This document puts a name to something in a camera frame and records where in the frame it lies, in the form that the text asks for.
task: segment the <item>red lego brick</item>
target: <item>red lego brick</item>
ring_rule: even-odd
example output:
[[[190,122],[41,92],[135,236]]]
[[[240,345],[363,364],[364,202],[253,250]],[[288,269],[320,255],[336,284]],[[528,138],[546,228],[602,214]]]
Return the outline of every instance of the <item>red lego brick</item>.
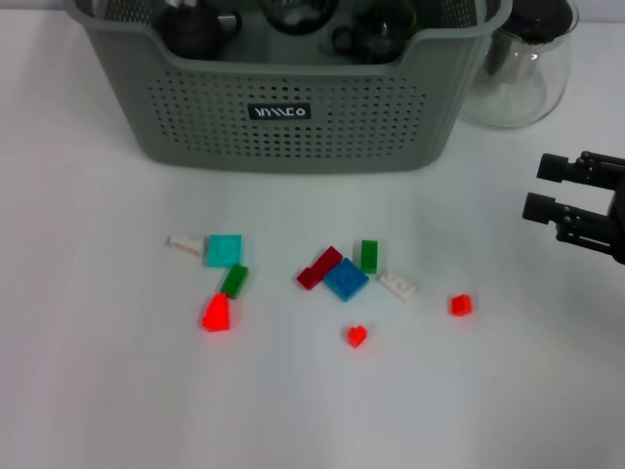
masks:
[[[206,308],[202,325],[209,332],[219,332],[230,329],[228,313],[228,297],[226,293],[216,294]]]
[[[449,314],[458,318],[473,312],[473,301],[469,295],[460,295],[449,302]]]
[[[320,282],[320,280],[315,281],[311,269],[308,267],[303,269],[302,273],[298,275],[297,281],[307,290],[312,290]]]
[[[357,349],[366,338],[367,338],[367,329],[365,329],[361,325],[359,325],[358,327],[352,327],[348,331],[348,342],[355,349]]]
[[[343,254],[330,246],[312,266],[304,269],[297,281],[307,290],[315,288],[343,260]]]

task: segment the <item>white table surface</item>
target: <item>white table surface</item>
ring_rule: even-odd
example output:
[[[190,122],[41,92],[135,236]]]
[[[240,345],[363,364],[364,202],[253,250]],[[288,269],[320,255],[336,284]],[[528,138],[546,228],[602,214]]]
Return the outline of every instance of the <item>white table surface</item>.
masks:
[[[560,107],[518,131],[459,121],[417,172],[300,177],[144,157],[84,32],[0,14],[0,467],[612,469],[625,464],[625,267],[521,218],[540,156],[625,156],[625,25],[583,24]],[[223,271],[164,246],[241,233],[234,328],[202,305]],[[380,239],[420,285],[344,304],[293,276]],[[446,313],[471,292],[471,318]],[[355,351],[341,338],[370,327]]]

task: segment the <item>white lego brick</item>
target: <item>white lego brick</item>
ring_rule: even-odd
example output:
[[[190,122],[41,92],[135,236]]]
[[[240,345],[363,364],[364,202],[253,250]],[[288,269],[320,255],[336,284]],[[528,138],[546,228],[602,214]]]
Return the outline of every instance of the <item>white lego brick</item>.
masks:
[[[167,239],[167,245],[174,249],[179,249],[191,254],[195,257],[202,258],[204,253],[204,238],[203,237],[191,237],[184,235],[173,235]]]
[[[397,271],[386,272],[380,277],[380,283],[404,302],[407,302],[417,292],[417,287]]]

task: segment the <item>gray plastic basket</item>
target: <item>gray plastic basket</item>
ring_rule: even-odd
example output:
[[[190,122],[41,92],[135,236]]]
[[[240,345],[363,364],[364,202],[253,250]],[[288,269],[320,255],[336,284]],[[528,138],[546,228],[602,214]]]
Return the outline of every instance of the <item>gray plastic basket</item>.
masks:
[[[150,27],[164,0],[64,1],[150,158],[287,173],[409,170],[437,159],[492,31],[512,10],[512,0],[431,1],[439,28],[418,32],[395,64],[361,65],[324,55],[327,30],[282,35],[243,0],[243,30],[223,59],[198,62],[171,54]],[[311,118],[252,120],[250,104],[288,104],[288,114],[308,104]]]

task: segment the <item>glass jar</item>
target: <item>glass jar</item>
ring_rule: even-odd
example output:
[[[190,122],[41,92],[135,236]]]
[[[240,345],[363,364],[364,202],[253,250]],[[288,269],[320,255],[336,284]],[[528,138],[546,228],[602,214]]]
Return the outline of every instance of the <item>glass jar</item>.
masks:
[[[481,124],[517,128],[549,115],[570,75],[573,0],[515,0],[467,95],[464,114]]]

